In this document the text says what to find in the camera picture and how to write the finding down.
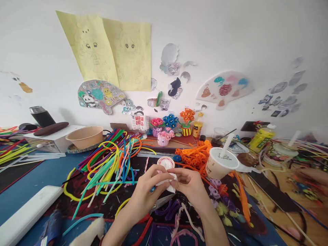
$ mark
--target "yellow bottle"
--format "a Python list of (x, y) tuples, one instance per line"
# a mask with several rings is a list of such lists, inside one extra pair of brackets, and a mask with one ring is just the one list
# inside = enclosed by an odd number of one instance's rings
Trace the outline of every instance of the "yellow bottle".
[(254, 138), (247, 145), (251, 150), (259, 153), (264, 145), (274, 137), (275, 133), (273, 129), (276, 128), (275, 125), (269, 124), (265, 128), (259, 129), (259, 131), (255, 134)]
[(194, 123), (194, 128), (192, 129), (192, 135), (194, 136), (194, 138), (199, 138), (201, 129), (203, 127), (203, 121), (202, 121), (203, 116), (204, 114), (202, 112), (198, 113), (198, 118)]

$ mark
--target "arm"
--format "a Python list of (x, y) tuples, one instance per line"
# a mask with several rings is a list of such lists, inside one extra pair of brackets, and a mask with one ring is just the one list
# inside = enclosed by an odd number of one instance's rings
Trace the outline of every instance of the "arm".
[(222, 221), (205, 190), (199, 172), (185, 168), (173, 168), (167, 171), (177, 175), (178, 182), (172, 180), (171, 185), (185, 194), (199, 214), (203, 224), (206, 245), (218, 245), (220, 242), (222, 246), (229, 246)]
[(109, 231), (105, 235), (102, 246), (122, 245), (131, 228), (138, 223), (155, 205), (158, 197), (169, 187), (165, 182), (159, 185), (154, 192), (151, 188), (161, 181), (174, 179), (163, 166), (152, 165), (147, 172), (138, 179), (130, 201), (121, 209)]

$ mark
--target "bottle cap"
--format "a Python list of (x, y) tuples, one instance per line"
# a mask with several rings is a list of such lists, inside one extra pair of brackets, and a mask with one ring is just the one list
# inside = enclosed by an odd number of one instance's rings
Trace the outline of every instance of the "bottle cap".
[(276, 128), (276, 126), (272, 125), (272, 124), (269, 124), (269, 125), (267, 125), (267, 128), (274, 129), (274, 128)]

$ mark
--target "thermos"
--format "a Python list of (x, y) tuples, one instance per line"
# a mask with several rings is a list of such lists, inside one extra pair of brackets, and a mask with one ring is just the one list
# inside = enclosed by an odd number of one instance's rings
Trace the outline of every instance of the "thermos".
[(41, 106), (30, 107), (30, 111), (33, 118), (41, 127), (50, 126), (56, 123), (49, 112)]

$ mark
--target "white box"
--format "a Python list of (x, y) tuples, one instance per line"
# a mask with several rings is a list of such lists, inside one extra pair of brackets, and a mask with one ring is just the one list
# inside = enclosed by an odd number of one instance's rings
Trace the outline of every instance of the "white box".
[(24, 135), (24, 138), (33, 148), (36, 148), (38, 144), (42, 144), (43, 147), (38, 148), (38, 150), (53, 153), (65, 153), (68, 146), (72, 144), (71, 141), (66, 140), (66, 135), (84, 127), (85, 126), (68, 125), (64, 129), (48, 136), (37, 137), (34, 136), (33, 133), (29, 133)]

